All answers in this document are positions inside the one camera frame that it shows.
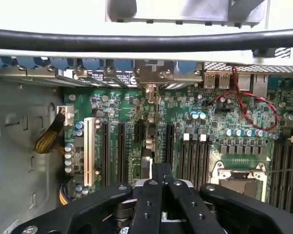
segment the mounting hole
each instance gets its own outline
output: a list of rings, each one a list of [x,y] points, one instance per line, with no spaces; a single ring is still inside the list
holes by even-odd
[[[149,219],[151,216],[150,216],[149,213],[145,213],[145,214],[144,214],[144,217],[145,217],[145,219]]]
[[[205,219],[205,215],[199,214],[199,219]]]

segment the green circuit board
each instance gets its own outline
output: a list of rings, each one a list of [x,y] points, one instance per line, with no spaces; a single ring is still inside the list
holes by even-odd
[[[287,85],[280,87],[280,83],[286,81]],[[293,113],[293,79],[270,78],[268,82],[267,100],[278,108],[280,115],[278,126],[269,132],[264,132],[263,136],[256,136],[256,129],[251,127],[240,113],[236,98],[228,96],[231,103],[215,103],[207,105],[209,100],[227,92],[227,90],[202,89],[194,86],[180,90],[159,91],[158,105],[149,103],[144,90],[138,89],[104,89],[104,88],[66,88],[65,103],[74,106],[74,123],[83,121],[86,117],[99,117],[103,122],[109,123],[110,142],[110,181],[118,180],[118,131],[119,123],[125,123],[126,129],[126,182],[134,185],[141,179],[141,148],[145,146],[145,138],[137,142],[135,125],[141,123],[143,127],[150,119],[157,124],[155,162],[167,162],[167,125],[173,125],[173,149],[170,161],[175,178],[187,179],[188,159],[185,158],[184,165],[180,163],[181,151],[183,149],[184,134],[189,133],[200,136],[205,134],[213,136],[214,140],[208,146],[207,178],[210,180],[212,170],[218,161],[222,161],[227,168],[254,169],[259,163],[264,163],[266,170],[272,167],[274,154],[274,140],[270,134],[282,134],[283,129],[293,131],[293,120],[284,116],[285,113]],[[253,122],[263,128],[269,127],[274,122],[272,110],[262,102],[256,102],[252,98],[244,98],[244,103],[249,109],[249,116]],[[204,113],[206,118],[194,119],[192,112]],[[235,129],[242,132],[251,130],[251,136],[234,136]],[[95,167],[102,165],[102,129],[98,129],[95,135]],[[65,127],[65,143],[76,141],[75,126]],[[237,151],[240,148],[258,148],[258,153]],[[72,157],[74,173],[83,172],[83,151],[75,151]],[[195,182],[196,172],[191,170],[188,174]],[[96,182],[91,191],[100,189],[103,185],[103,176],[96,175]],[[268,176],[266,201],[269,200],[271,177]]]

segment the white connector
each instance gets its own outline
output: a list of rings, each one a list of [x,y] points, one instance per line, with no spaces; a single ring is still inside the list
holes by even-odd
[[[95,181],[95,118],[84,119],[84,186],[92,186]]]
[[[57,113],[60,109],[65,109],[64,126],[72,126],[74,124],[74,106],[57,106]]]

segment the black cable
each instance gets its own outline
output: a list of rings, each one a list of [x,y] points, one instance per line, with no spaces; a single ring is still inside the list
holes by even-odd
[[[53,52],[203,52],[293,47],[293,29],[201,36],[89,36],[0,29],[0,49]]]

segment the red wire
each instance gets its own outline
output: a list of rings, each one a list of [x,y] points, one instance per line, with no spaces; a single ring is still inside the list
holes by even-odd
[[[214,98],[213,100],[209,101],[209,104],[212,104],[213,102],[217,101],[221,97],[225,97],[225,96],[228,96],[228,95],[236,95],[237,100],[239,102],[240,109],[241,109],[241,113],[242,113],[243,117],[245,118],[245,120],[247,121],[247,123],[252,125],[254,128],[257,128],[257,129],[260,129],[260,130],[263,130],[263,131],[269,131],[271,129],[274,129],[278,124],[278,113],[277,113],[276,107],[274,105],[272,105],[271,103],[269,103],[266,99],[264,99],[262,97],[257,97],[257,96],[255,96],[255,95],[253,95],[251,93],[241,92],[240,87],[239,87],[239,83],[238,83],[238,79],[237,79],[237,73],[238,73],[237,68],[232,67],[233,81],[234,81],[234,84],[235,84],[236,91],[227,92],[227,93],[225,93],[223,95],[220,95],[220,96]],[[260,126],[258,126],[256,124],[254,124],[253,120],[250,117],[248,117],[248,115],[245,113],[245,111],[243,109],[242,96],[249,96],[249,97],[254,98],[254,100],[256,100],[256,101],[261,101],[261,102],[266,103],[273,111],[274,124],[269,128],[262,128],[262,127],[260,127]]]

